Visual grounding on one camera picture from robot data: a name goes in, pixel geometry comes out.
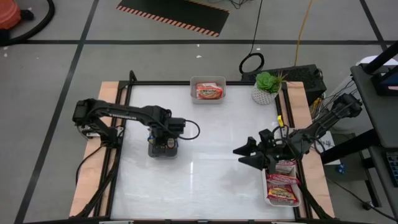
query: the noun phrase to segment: black and orange striped mat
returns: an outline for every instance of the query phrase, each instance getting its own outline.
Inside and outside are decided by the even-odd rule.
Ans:
[[[187,0],[122,0],[117,9],[213,37],[229,16],[225,9]]]

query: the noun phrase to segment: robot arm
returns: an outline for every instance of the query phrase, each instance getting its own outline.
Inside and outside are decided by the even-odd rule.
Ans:
[[[304,154],[310,152],[311,145],[340,119],[358,116],[362,111],[361,106],[362,103],[353,95],[343,94],[333,102],[330,112],[307,128],[295,130],[282,139],[274,138],[279,127],[273,131],[265,129],[259,132],[261,142],[258,145],[256,140],[249,137],[248,143],[235,149],[233,153],[245,156],[239,158],[239,162],[259,170],[268,169],[273,174],[277,161],[302,159]]]
[[[172,118],[170,110],[159,106],[137,108],[87,99],[78,101],[72,120],[76,126],[89,126],[99,134],[102,142],[118,144],[118,131],[114,127],[108,127],[100,120],[104,116],[139,121],[150,127],[148,139],[150,156],[176,155],[177,138],[183,134],[185,119]]]

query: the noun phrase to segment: potted plant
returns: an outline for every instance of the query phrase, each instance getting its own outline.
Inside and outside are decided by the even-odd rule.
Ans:
[[[262,72],[256,76],[256,84],[252,91],[252,98],[260,105],[267,105],[272,103],[278,95],[282,82],[284,81],[282,71],[278,72],[276,76],[269,72]]]

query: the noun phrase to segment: food package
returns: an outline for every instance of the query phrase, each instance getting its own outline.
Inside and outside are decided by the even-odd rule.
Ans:
[[[300,181],[285,174],[268,174],[266,172],[267,181],[272,184],[300,184]]]
[[[289,174],[296,166],[296,161],[279,161],[275,170],[280,174]]]
[[[293,193],[292,186],[277,185],[269,183],[267,185],[268,196],[271,202],[283,203],[285,205],[293,205],[298,202],[296,195]]]
[[[217,100],[222,96],[223,89],[217,83],[197,83],[197,98],[199,100]]]

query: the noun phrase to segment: wooden board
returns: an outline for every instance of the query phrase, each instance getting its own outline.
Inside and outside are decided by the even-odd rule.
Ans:
[[[304,86],[300,82],[290,82],[287,84],[290,98],[290,105],[293,111],[293,118],[296,128],[306,128],[312,123],[310,110],[308,108],[307,98],[305,96]],[[118,89],[118,82],[103,82],[99,92],[99,100],[114,103]],[[282,113],[284,120],[286,117],[286,106],[283,95],[281,95]],[[104,118],[106,124],[110,125],[111,118]],[[85,157],[93,152],[100,145],[98,138],[88,141],[85,151]],[[90,201],[91,197],[98,188],[100,175],[103,165],[105,150],[98,152],[92,158],[88,159],[82,165],[75,196],[73,198],[70,216],[79,213],[83,207]],[[303,158],[303,168],[308,190],[312,193],[320,206],[334,217],[333,207],[329,196],[328,186],[326,184],[325,173],[323,171],[320,156],[312,149],[310,153]],[[108,201],[108,190],[104,193],[103,203],[100,215],[104,215],[106,202]],[[304,207],[300,207],[300,214],[305,217]]]
[[[310,109],[307,103],[307,97],[304,91],[304,85],[302,82],[290,82],[287,83],[287,91],[289,93],[290,106],[292,108],[293,120],[295,128],[306,128],[312,124],[312,118]],[[282,113],[284,113],[286,107],[282,105]],[[317,200],[319,205],[324,211],[331,217],[335,216],[333,207],[331,205],[328,185],[326,183],[325,173],[323,171],[323,165],[320,156],[315,152],[314,149],[310,150],[310,153],[304,155],[302,159],[305,181],[307,188]],[[312,212],[313,217],[317,217],[315,212]]]

